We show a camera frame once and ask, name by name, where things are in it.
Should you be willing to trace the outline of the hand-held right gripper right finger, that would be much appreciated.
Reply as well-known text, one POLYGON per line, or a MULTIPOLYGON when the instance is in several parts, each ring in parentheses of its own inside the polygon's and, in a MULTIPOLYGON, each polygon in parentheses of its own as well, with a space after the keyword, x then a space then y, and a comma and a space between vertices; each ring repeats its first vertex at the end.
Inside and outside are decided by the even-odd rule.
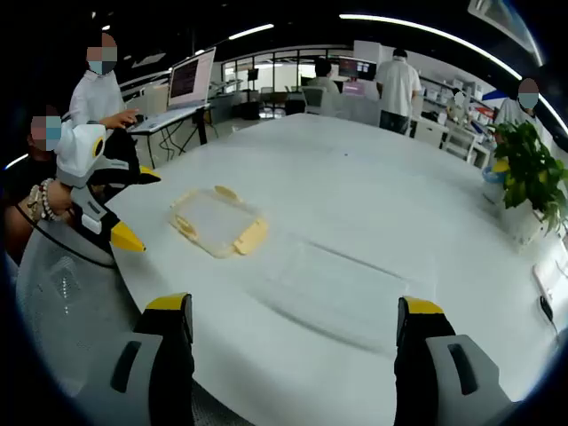
POLYGON ((428 300, 398 299, 396 425, 499 425, 516 408, 500 370, 428 300))

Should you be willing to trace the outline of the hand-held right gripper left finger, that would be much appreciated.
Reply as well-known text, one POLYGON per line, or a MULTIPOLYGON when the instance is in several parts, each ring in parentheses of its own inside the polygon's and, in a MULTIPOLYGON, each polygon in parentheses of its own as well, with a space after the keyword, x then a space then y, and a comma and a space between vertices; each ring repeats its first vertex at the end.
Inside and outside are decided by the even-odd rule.
POLYGON ((103 347, 82 388, 93 425, 193 425, 192 296, 162 296, 103 347))

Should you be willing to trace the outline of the person's left hand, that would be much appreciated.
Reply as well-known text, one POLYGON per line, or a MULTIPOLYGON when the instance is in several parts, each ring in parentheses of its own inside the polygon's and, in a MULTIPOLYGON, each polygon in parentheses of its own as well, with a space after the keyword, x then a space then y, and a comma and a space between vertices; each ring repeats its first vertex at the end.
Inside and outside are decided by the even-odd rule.
POLYGON ((70 193, 71 189, 59 180, 53 180, 47 185, 47 205, 53 214, 60 219, 68 220, 71 218, 72 199, 70 193))

